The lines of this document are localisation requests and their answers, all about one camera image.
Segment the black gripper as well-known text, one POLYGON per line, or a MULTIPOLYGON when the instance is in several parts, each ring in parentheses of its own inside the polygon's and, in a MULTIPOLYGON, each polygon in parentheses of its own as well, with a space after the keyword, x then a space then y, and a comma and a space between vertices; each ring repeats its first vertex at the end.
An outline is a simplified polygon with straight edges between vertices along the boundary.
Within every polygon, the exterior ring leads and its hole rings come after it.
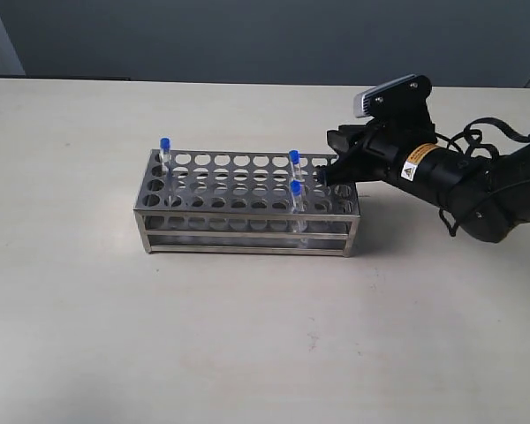
POLYGON ((438 144, 428 109, 431 92, 430 79, 420 75, 419 97, 399 110, 328 130, 327 144, 337 159, 325 165, 325 186, 383 182, 442 208, 484 199, 487 161, 438 144))

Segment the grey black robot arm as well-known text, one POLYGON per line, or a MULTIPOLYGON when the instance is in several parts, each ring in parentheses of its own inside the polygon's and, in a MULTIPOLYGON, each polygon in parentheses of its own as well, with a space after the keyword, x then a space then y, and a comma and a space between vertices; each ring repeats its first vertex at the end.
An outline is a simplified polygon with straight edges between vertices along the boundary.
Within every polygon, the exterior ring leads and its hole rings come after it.
POLYGON ((316 169, 324 186, 382 181, 434 205, 451 236, 498 243, 530 223, 530 134, 482 117, 445 138, 435 129, 428 77, 406 75, 356 95, 364 125, 327 133, 337 160, 316 169))

